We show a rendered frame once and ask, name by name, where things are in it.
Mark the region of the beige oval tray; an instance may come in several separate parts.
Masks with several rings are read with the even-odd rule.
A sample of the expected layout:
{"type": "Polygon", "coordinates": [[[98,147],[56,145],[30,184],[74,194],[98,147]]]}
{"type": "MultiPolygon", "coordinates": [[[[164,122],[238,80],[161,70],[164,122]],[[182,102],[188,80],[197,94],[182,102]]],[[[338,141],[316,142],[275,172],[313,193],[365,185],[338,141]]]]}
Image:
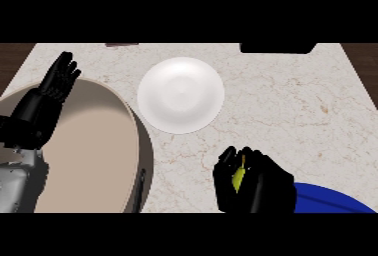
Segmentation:
{"type": "Polygon", "coordinates": [[[49,174],[34,213],[137,213],[154,174],[154,150],[115,91],[80,79],[43,146],[49,174]]]}

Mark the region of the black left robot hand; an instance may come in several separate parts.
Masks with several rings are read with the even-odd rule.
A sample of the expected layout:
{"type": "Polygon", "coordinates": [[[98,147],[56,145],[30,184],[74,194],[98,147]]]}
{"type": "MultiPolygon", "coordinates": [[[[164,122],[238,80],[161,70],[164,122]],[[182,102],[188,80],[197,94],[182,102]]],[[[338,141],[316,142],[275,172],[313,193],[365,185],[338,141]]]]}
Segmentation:
{"type": "Polygon", "coordinates": [[[34,150],[44,146],[80,74],[73,53],[64,51],[40,85],[28,90],[19,100],[12,115],[0,115],[0,143],[6,148],[34,150]]]}

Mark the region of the blue round tray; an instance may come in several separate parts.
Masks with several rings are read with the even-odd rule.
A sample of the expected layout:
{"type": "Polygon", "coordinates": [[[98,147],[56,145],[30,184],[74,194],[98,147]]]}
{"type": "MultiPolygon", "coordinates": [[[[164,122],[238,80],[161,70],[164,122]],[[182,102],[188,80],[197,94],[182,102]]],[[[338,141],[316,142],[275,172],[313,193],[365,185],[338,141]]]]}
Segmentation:
{"type": "Polygon", "coordinates": [[[353,197],[326,187],[295,183],[297,213],[374,213],[353,197]]]}

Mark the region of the white round plate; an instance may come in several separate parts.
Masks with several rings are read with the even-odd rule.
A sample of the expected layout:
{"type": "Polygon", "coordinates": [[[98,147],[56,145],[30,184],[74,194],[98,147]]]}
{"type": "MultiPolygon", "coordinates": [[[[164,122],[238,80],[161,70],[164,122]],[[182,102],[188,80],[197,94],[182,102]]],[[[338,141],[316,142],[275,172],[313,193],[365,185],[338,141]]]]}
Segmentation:
{"type": "Polygon", "coordinates": [[[216,119],[223,102],[223,80],[200,59],[167,59],[146,72],[137,105],[143,118],[158,130],[171,134],[201,130],[216,119]]]}

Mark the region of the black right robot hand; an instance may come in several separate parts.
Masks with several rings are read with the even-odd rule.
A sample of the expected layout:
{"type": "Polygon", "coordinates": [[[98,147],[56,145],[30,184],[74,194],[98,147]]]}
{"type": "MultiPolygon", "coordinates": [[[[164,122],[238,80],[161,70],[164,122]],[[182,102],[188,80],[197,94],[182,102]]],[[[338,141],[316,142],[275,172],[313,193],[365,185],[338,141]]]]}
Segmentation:
{"type": "Polygon", "coordinates": [[[229,146],[213,170],[219,210],[225,213],[293,214],[297,203],[294,175],[259,150],[229,146]],[[245,155],[245,175],[239,192],[232,176],[245,155]]]}

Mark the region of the yellow-green pear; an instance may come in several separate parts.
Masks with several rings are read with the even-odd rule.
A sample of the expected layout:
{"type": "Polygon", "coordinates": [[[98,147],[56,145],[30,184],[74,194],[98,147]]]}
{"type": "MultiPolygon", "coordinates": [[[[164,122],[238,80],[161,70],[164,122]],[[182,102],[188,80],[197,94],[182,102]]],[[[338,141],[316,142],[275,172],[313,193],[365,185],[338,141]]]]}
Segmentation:
{"type": "Polygon", "coordinates": [[[238,167],[238,169],[235,171],[235,174],[232,176],[232,185],[233,185],[233,189],[235,189],[236,194],[239,192],[242,179],[244,179],[244,175],[245,175],[245,155],[242,155],[241,160],[242,160],[241,161],[241,166],[238,167]]]}

